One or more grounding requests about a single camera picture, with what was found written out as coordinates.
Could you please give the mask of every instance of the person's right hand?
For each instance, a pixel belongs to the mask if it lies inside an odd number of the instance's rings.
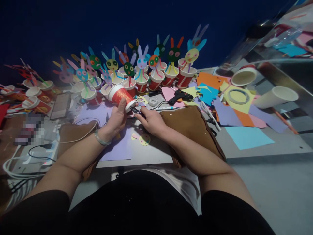
[[[144,117],[140,114],[134,114],[134,116],[152,135],[160,137],[160,135],[168,128],[161,115],[157,111],[149,110],[146,107],[141,107],[140,112],[146,116],[146,119],[144,119]]]

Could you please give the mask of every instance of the brown leather bag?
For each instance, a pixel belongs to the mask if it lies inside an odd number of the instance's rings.
[[[160,114],[167,126],[207,148],[223,161],[226,161],[220,145],[197,106],[189,106],[175,111],[163,111]],[[171,148],[171,151],[174,164],[178,168],[185,166],[175,150]]]
[[[86,135],[94,127],[95,123],[96,123],[96,120],[91,121],[88,124],[82,124],[82,125],[76,125],[76,124],[70,124],[70,123],[63,124],[59,130],[60,142],[73,141],[73,140],[77,140],[77,139],[84,137],[84,135]],[[91,134],[94,134],[97,128],[98,128],[98,125],[96,125],[95,128],[93,128],[92,131],[86,137],[90,136]],[[78,141],[71,142],[71,143],[60,143],[58,158],[63,153],[65,153],[66,150],[68,150],[70,147],[72,147],[76,143],[78,143]],[[99,161],[99,158],[97,158],[93,163],[91,163],[90,166],[88,166],[84,170],[84,172],[82,173],[83,181],[86,181],[89,178],[92,170],[97,166],[98,161]]]

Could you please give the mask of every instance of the glue gun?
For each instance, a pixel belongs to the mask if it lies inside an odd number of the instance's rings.
[[[184,101],[191,101],[193,99],[193,96],[181,90],[177,90],[175,91],[175,96],[171,98],[167,103],[170,106],[173,106],[176,103],[176,101],[180,98],[183,98]]]

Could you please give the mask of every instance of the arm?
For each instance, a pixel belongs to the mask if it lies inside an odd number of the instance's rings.
[[[125,105],[126,100],[123,98],[119,107],[113,108],[108,123],[98,131],[100,139],[109,142],[125,127],[127,118]],[[105,146],[97,141],[94,134],[77,142],[61,155],[25,199],[43,191],[57,189],[66,192],[71,201],[81,181],[82,172],[104,148]]]
[[[244,200],[256,209],[253,199],[240,176],[226,162],[210,150],[188,139],[165,125],[157,111],[144,107],[135,114],[136,118],[153,135],[168,143],[184,161],[187,167],[198,176],[201,194],[209,190],[221,190]]]

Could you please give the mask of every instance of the paper circle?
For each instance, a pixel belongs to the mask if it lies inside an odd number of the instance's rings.
[[[150,142],[151,142],[151,138],[148,134],[142,134],[139,137],[139,142],[140,144],[142,144],[143,146],[147,146]]]

